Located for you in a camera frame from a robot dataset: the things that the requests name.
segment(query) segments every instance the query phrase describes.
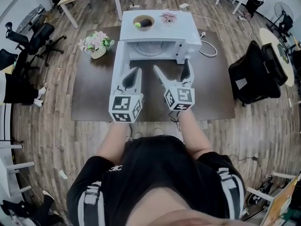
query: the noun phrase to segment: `brown bowl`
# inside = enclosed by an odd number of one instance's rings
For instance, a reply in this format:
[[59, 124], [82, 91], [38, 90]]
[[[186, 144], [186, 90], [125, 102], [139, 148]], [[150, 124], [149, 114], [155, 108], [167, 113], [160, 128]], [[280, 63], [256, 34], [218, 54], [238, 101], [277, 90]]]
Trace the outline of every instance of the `brown bowl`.
[[[146, 28], [145, 27], [143, 27], [143, 28], [137, 28], [135, 26], [135, 23], [138, 23], [138, 22], [140, 22], [140, 21], [142, 21], [142, 20], [144, 20], [146, 18], [149, 19], [149, 20], [151, 20], [151, 23], [152, 23], [151, 26], [146, 27]], [[140, 31], [142, 31], [142, 32], [148, 31], [149, 29], [151, 29], [154, 26], [154, 24], [155, 24], [155, 19], [153, 17], [149, 16], [149, 15], [139, 15], [139, 16], [137, 16], [137, 17], [135, 17], [133, 19], [133, 25], [135, 26], [135, 28], [138, 29], [138, 30], [140, 30]]]

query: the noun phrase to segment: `white stripe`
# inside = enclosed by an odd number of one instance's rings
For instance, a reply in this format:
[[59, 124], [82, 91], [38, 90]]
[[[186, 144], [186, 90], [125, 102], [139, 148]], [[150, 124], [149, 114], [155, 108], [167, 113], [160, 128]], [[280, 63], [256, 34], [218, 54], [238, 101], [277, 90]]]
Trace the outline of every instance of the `white stripe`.
[[233, 205], [233, 199], [232, 199], [232, 195], [230, 193], [230, 190], [227, 188], [227, 185], [224, 182], [222, 183], [222, 189], [225, 193], [225, 196], [227, 198], [227, 202], [228, 202], [228, 208], [229, 208], [229, 218], [230, 219], [235, 219], [235, 213], [234, 213], [234, 205]]
[[245, 195], [244, 195], [244, 187], [243, 184], [240, 180], [240, 178], [236, 175], [233, 175], [234, 178], [236, 178], [236, 181], [238, 183], [238, 188], [239, 188], [239, 200], [240, 200], [240, 212], [239, 215], [241, 214], [243, 208], [244, 208], [244, 201], [245, 201]]
[[104, 222], [104, 206], [103, 206], [103, 193], [99, 192], [98, 197], [98, 226], [105, 226]]
[[79, 218], [79, 226], [84, 226], [84, 200], [85, 200], [85, 192], [82, 193], [79, 199], [79, 204], [77, 207], [77, 215]]

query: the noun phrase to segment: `power strip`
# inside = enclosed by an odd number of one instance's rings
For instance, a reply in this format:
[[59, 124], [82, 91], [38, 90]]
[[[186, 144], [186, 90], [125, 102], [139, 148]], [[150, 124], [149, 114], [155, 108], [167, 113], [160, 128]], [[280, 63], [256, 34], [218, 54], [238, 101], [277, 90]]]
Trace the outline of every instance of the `power strip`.
[[128, 6], [131, 10], [142, 10], [140, 5], [129, 5]]

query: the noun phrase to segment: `dark wooden table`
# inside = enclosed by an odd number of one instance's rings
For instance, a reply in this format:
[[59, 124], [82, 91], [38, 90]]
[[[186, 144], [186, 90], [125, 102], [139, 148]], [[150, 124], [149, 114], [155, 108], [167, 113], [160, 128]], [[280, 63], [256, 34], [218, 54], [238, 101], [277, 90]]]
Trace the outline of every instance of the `dark wooden table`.
[[[109, 96], [112, 72], [119, 40], [120, 26], [102, 28], [115, 45], [103, 57], [92, 59], [82, 52], [76, 72], [71, 119], [74, 121], [111, 121]], [[192, 110], [197, 120], [216, 120], [234, 118], [234, 100], [228, 74], [227, 59], [217, 34], [206, 31], [204, 40], [212, 43], [218, 50], [214, 58], [197, 53], [191, 59], [195, 80], [195, 105]], [[202, 51], [213, 53], [212, 48], [204, 44]], [[169, 79], [180, 78], [182, 65], [175, 60], [131, 61], [130, 66], [142, 68], [143, 109], [137, 121], [170, 121], [170, 112], [164, 100], [164, 89], [153, 72], [153, 65], [159, 66]]]

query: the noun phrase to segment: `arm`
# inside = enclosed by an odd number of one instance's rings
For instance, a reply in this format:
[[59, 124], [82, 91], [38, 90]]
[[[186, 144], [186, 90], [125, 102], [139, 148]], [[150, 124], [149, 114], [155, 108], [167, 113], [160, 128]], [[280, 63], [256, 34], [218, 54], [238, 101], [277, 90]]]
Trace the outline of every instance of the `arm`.
[[199, 127], [190, 109], [180, 113], [179, 122], [185, 146], [194, 159], [213, 151], [210, 141]]
[[128, 123], [111, 123], [97, 156], [101, 156], [115, 165], [120, 161], [124, 151], [128, 131]]

